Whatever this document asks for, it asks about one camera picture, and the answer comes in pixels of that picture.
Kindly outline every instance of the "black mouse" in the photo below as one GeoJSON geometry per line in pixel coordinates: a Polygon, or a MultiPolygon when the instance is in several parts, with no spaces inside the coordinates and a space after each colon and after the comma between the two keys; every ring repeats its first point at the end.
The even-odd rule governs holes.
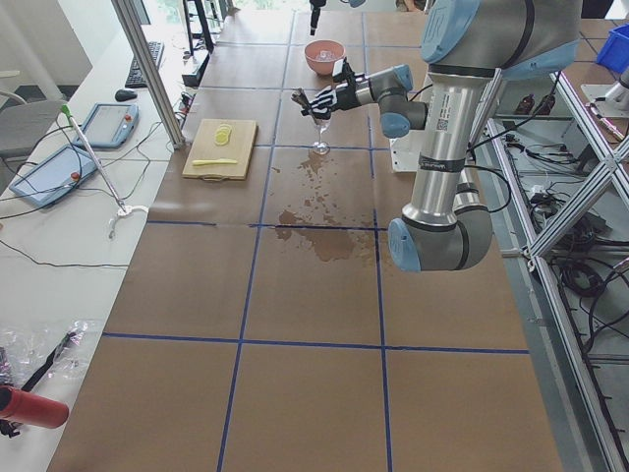
{"type": "Polygon", "coordinates": [[[114,95],[116,101],[127,101],[136,97],[138,97],[138,93],[135,90],[129,90],[128,88],[120,88],[114,95]]]}

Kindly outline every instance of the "blue crate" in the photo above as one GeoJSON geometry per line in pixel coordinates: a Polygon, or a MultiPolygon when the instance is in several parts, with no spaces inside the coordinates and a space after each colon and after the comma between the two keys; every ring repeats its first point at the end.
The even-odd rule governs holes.
{"type": "Polygon", "coordinates": [[[607,42],[597,56],[597,63],[622,74],[629,67],[629,24],[609,32],[607,42]]]}

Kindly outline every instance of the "computer keyboard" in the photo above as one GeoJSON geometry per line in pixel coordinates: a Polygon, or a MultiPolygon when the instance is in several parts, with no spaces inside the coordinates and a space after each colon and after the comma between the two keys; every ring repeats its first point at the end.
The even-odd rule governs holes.
{"type": "MultiPolygon", "coordinates": [[[[153,57],[153,61],[155,62],[157,69],[159,69],[161,58],[164,53],[164,43],[160,41],[149,41],[148,50],[150,51],[150,55],[153,57]]],[[[146,80],[140,70],[138,59],[134,57],[134,60],[131,62],[131,67],[129,68],[129,75],[127,76],[127,81],[125,82],[125,88],[141,89],[142,87],[146,87],[146,80]]]]}

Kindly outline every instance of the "bowl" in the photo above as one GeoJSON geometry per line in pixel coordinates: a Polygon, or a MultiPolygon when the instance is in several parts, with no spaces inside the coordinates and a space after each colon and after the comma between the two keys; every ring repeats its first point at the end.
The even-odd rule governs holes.
{"type": "Polygon", "coordinates": [[[320,76],[329,76],[334,63],[345,57],[345,47],[340,42],[319,39],[309,43],[304,49],[306,62],[320,76]]]}

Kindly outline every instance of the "cutting board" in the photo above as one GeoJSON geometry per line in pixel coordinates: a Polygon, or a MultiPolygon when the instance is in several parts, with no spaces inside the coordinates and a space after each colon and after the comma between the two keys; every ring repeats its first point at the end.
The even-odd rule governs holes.
{"type": "Polygon", "coordinates": [[[254,120],[200,121],[197,135],[188,154],[182,175],[189,179],[233,179],[245,180],[256,139],[257,122],[254,120]],[[220,125],[232,127],[229,143],[219,146],[214,135],[220,125]],[[236,164],[193,165],[194,160],[234,159],[236,164]]]}

